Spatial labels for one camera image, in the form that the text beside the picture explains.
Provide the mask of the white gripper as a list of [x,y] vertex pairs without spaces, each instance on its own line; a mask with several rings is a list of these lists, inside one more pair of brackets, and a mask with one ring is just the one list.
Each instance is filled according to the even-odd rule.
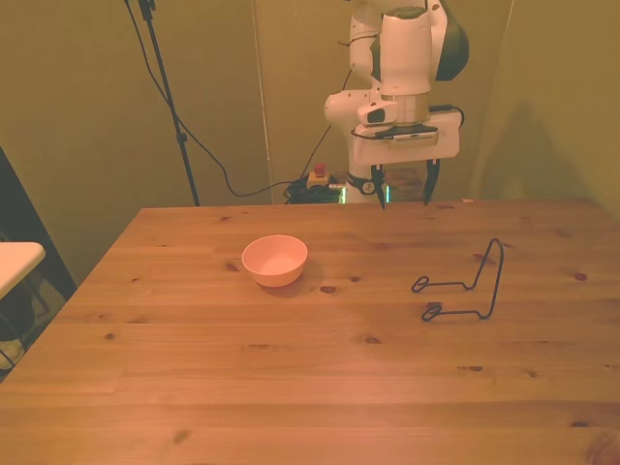
[[460,149],[460,110],[430,113],[423,124],[410,128],[364,127],[352,130],[354,161],[371,167],[371,178],[382,210],[386,209],[385,170],[382,165],[426,161],[423,202],[435,191],[441,159],[455,157]]

